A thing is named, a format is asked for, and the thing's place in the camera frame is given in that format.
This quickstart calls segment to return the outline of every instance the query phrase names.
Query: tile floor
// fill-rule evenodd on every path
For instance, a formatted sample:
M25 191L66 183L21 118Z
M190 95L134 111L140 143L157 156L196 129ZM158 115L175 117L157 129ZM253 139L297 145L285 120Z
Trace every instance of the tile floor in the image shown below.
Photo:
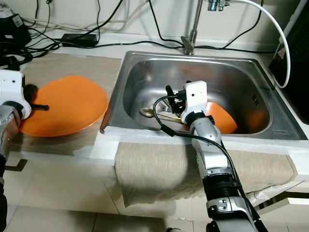
M262 220L269 232L305 232L308 225L286 223L283 213L275 210ZM133 217L18 206L6 232L165 232L180 228L185 232L205 232L207 222L171 218Z

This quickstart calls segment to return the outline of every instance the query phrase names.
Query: white countertop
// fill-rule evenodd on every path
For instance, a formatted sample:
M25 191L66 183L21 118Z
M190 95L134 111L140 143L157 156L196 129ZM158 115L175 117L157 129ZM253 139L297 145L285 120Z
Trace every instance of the white countertop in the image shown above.
M62 34L61 31L53 31L49 33L49 35L54 38L59 38L61 34ZM101 37L100 44L120 43L120 42L126 43L132 41L139 41L143 39L145 39L144 36L139 35L126 35L124 38L124 35L121 34L104 34L104 36ZM155 53L167 53L167 54L181 54L182 52L181 50L167 49L159 46L154 46L151 44L139 44L130 46L125 45L125 46L101 47L96 49L79 49L71 47L62 47L57 51L55 51L55 53L66 53L77 56L100 56L100 57L123 59L127 51L142 51L142 52L155 52ZM270 77L270 80L273 83L273 80L271 79L272 74L268 69L268 65L272 60L272 55L270 54L255 54L255 53L236 52L236 51L196 49L195 55L255 59L260 63L263 70ZM290 105L287 103L287 100L283 96L280 89L278 87L276 87L276 89L281 95L284 102L287 104L288 108L291 110L293 116L296 118L297 122L299 123L300 127L302 128L306 136L309 137L309 125L306 125L301 122L301 120L297 117L297 115L292 110ZM113 130L112 133L106 133L105 135L98 132L96 142L92 148L89 147L85 148L87 152L84 152L84 150L80 149L76 151L74 155L92 159L105 159L107 161L107 164L113 165L113 159L117 151L118 142L119 141L134 142L130 140L131 138L132 136L130 135L130 131L123 129ZM175 138L171 139L173 140L173 143L177 143L176 142L177 139ZM234 150L237 149L245 151L256 151L258 149L259 152L290 155L298 171L297 180L309 180L309 169L307 168L307 164L309 163L308 141L279 141L279 140L274 141L274 140L258 140L258 139L231 138L231 137L223 137L223 141L227 149L234 149ZM91 149L91 155L86 156L86 153L89 154L89 149ZM100 152L102 149L108 151L105 152L104 157L102 157L102 154Z

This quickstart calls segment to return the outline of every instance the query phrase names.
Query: orange plate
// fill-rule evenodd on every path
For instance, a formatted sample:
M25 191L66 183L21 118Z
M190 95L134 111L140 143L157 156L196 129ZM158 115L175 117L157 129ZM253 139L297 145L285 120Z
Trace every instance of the orange plate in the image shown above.
M93 81L67 76L40 88L33 103L49 105L49 110L34 110L19 130L37 137L57 137L97 122L107 110L108 98Z
M222 134L232 134L237 129L237 124L232 116L218 104L208 102L206 109L206 115L212 115L217 128Z

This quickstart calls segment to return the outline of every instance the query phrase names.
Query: beige towel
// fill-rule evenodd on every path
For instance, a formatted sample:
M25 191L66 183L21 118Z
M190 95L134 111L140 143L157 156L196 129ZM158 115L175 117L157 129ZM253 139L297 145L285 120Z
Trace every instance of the beige towel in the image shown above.
M291 182L289 156L228 151L246 193ZM125 206L205 196L191 145L120 143L115 157Z

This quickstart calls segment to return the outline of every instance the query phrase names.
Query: faucet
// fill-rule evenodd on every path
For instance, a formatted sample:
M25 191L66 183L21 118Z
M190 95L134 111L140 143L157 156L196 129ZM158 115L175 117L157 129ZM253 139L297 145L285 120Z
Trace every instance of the faucet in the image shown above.
M197 3L197 11L195 14L194 18L194 23L193 23L193 28L190 32L190 37L189 39L185 38L184 36L181 37L181 40L184 45L184 53L186 55L193 55L194 54L194 47L195 47L195 42L197 40L197 26L198 26L198 21L199 21L199 16L201 14L201 9L203 5L204 0L198 0ZM230 0L205 0L208 1L208 11L222 11L225 6L229 6L230 4L228 1Z

